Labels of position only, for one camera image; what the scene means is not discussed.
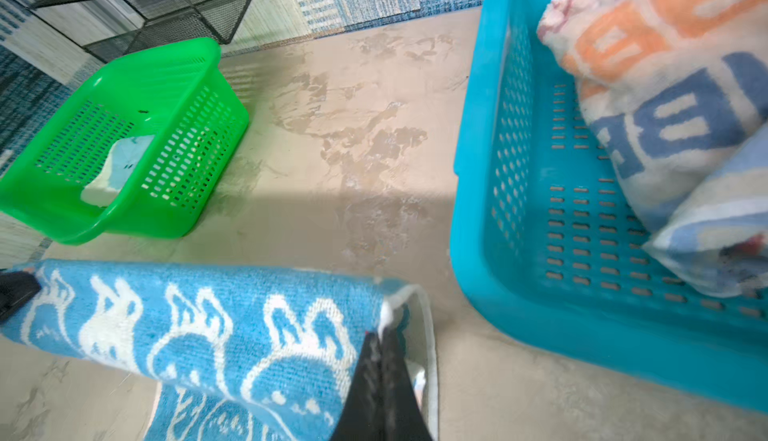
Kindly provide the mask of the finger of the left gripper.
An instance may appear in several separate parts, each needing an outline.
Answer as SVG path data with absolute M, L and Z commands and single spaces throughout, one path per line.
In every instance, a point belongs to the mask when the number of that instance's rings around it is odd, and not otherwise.
M 0 322 L 8 321 L 41 289 L 36 277 L 26 271 L 2 271 L 0 278 Z

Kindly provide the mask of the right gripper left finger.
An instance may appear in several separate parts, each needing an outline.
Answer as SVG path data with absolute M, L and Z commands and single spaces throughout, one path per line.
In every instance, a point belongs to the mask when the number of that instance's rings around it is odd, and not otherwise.
M 331 441 L 382 439 L 382 374 L 379 336 L 363 342 L 352 383 Z

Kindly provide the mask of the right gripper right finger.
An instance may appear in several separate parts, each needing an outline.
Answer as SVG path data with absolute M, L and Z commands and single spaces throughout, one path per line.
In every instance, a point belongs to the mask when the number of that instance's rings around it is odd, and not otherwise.
M 383 440 L 431 441 L 394 329 L 384 329 L 380 346 Z

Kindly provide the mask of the blue rabbit print towel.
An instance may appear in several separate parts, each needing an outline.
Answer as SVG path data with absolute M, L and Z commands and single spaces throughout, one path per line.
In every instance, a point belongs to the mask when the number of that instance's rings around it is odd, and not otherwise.
M 422 288 L 278 267 L 48 259 L 2 335 L 156 380 L 149 440 L 330 440 L 366 334 L 394 329 L 439 436 L 436 341 Z

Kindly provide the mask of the pale yellow teal towel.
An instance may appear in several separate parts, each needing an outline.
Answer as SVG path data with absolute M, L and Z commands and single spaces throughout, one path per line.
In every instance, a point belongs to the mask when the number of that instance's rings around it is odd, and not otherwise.
M 153 135 L 147 135 L 117 141 L 99 174 L 81 192 L 80 199 L 96 207 L 109 206 L 118 197 L 153 140 Z

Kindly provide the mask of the pink orange print towel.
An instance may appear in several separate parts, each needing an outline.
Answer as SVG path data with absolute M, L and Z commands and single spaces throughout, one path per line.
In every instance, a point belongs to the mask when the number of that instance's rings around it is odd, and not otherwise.
M 712 297 L 767 285 L 767 0 L 551 0 L 539 40 L 649 232 Z

